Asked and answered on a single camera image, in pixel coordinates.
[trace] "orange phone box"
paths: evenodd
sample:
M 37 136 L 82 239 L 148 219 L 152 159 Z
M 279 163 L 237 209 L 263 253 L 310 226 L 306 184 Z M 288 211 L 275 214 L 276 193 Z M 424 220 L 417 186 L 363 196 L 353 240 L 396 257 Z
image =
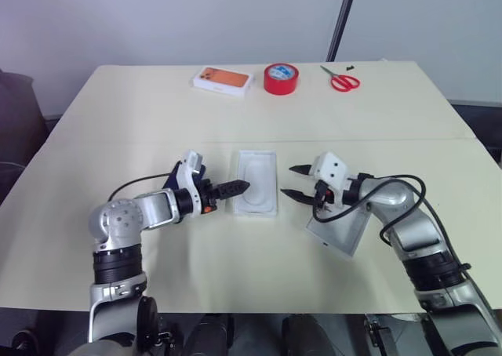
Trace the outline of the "orange phone box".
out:
M 197 73 L 192 83 L 194 87 L 242 97 L 252 81 L 252 74 L 206 66 Z

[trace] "tape roll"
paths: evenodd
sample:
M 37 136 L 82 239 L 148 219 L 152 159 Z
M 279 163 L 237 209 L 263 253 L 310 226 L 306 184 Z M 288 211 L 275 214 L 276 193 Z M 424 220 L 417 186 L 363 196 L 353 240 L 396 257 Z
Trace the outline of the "tape roll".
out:
M 287 95 L 295 90 L 299 75 L 290 64 L 271 64 L 265 68 L 264 88 L 274 95 Z

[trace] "black pole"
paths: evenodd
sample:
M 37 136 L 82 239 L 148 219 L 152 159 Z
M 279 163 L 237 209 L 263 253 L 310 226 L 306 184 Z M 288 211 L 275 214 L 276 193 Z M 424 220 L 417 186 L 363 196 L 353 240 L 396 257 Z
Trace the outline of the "black pole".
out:
M 326 62 L 333 62 L 338 52 L 338 46 L 340 46 L 340 41 L 342 35 L 344 34 L 345 24 L 347 23 L 348 14 L 351 11 L 353 0 L 343 0 L 340 11 L 338 12 L 338 20 L 336 21 L 335 31 L 333 32 L 333 38 L 331 39 L 331 45 L 329 46 L 328 56 L 326 57 Z

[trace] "red scissors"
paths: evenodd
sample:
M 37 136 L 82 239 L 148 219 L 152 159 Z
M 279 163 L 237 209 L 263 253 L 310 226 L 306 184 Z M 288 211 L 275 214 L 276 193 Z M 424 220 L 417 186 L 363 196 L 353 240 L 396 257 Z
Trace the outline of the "red scissors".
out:
M 361 82 L 359 79 L 348 75 L 338 75 L 321 66 L 321 69 L 331 75 L 331 86 L 339 92 L 348 92 L 359 87 Z

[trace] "white wall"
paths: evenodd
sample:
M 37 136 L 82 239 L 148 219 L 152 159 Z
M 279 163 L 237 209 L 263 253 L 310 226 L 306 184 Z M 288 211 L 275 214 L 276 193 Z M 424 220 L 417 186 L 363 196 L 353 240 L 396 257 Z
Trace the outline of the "white wall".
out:
M 340 3 L 0 0 L 0 69 L 60 114 L 101 64 L 324 60 Z M 447 98 L 501 103 L 501 18 L 502 0 L 354 0 L 337 60 L 416 60 Z
M 341 0 L 0 0 L 0 69 L 62 113 L 101 64 L 326 58 Z
M 448 99 L 502 103 L 502 0 L 354 0 L 336 60 L 380 58 L 417 61 Z

